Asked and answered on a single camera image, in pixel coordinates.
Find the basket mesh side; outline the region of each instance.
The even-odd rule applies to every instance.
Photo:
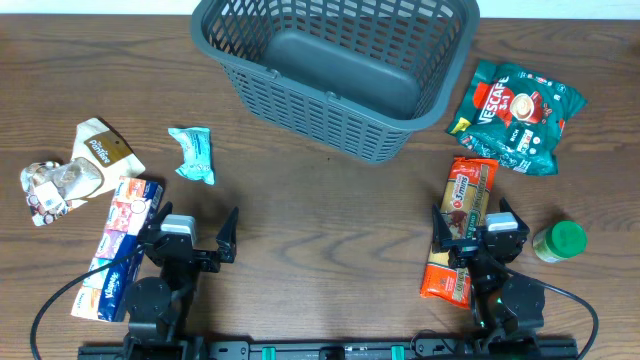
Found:
[[[239,58],[222,65],[252,113],[381,162],[395,156],[411,132],[283,87],[267,73],[245,71],[242,61],[259,62],[277,32],[306,32],[411,74],[421,91],[412,118],[421,117],[434,104],[467,23],[464,1],[212,0],[202,29],[211,46]]]
[[[258,62],[279,31],[303,31],[401,68],[427,113],[444,80],[466,12],[453,0],[222,0],[207,29],[221,51]]]
[[[256,116],[365,160],[390,159],[411,135],[369,123],[324,101],[233,67],[224,69],[244,104]]]

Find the plastic wrapper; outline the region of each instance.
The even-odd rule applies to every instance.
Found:
[[[194,127],[189,129],[169,129],[169,135],[182,146],[184,164],[176,172],[189,180],[202,180],[213,185],[216,182],[211,166],[211,141],[209,129]]]
[[[133,177],[143,171],[124,139],[94,118],[78,124],[68,164],[31,164],[20,174],[20,182],[33,223],[41,226],[113,190],[120,176]]]
[[[528,175],[555,175],[565,125],[587,101],[553,79],[514,64],[478,65],[447,132],[480,156]]]
[[[111,201],[107,222],[89,271],[131,253],[137,236],[158,210],[162,187],[155,182],[121,177]],[[143,253],[85,279],[73,304],[71,314],[92,320],[122,321],[122,297],[127,286],[136,280]]]
[[[484,222],[497,169],[496,160],[455,158],[440,207],[453,239],[471,237],[476,226]],[[448,264],[448,252],[434,253],[431,249],[420,295],[469,308],[471,279],[467,269],[452,269]]]

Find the wood grain surface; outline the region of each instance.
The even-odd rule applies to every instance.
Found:
[[[100,116],[163,179],[174,212],[193,215],[200,247],[240,207],[238,258],[205,275],[189,329],[255,340],[409,338],[419,329],[459,333],[470,313],[418,295],[453,155],[471,155],[444,133],[479,58],[517,62],[579,89],[589,105],[565,130],[560,174],[500,169],[501,196],[538,231],[570,218],[586,252],[559,264],[530,246],[511,265],[575,292],[600,315],[589,359],[640,357],[640,22],[483,20],[446,115],[399,155],[365,165],[257,120],[221,67],[192,44],[183,16],[0,17],[0,358],[29,358],[40,306],[86,271],[111,195],[53,225],[31,223],[18,176],[27,165],[68,161],[75,125]],[[218,183],[187,181],[168,127],[213,131]],[[149,261],[140,276],[156,275]],[[45,359],[74,358],[86,343],[118,342],[126,323],[71,317],[77,289],[44,317]],[[547,293],[544,334],[584,345],[591,319]]]

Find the nescafe coffee packet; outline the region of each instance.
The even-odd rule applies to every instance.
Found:
[[[124,139],[93,118],[78,124],[68,164],[31,164],[22,170],[20,182],[31,219],[42,226],[113,190],[120,176],[136,177],[144,170]]]
[[[453,239],[471,237],[476,226],[484,223],[497,170],[496,160],[455,158],[440,207]],[[434,253],[431,249],[420,296],[439,297],[468,309],[470,293],[471,278],[467,269],[450,268],[449,253]]]
[[[480,156],[527,175],[555,175],[553,150],[587,101],[555,80],[515,64],[478,65],[447,132]]]

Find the white food packet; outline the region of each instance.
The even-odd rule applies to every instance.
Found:
[[[124,139],[97,118],[78,124],[71,161],[31,164],[20,182],[36,226],[47,225],[113,190],[120,176],[136,177],[145,170]]]

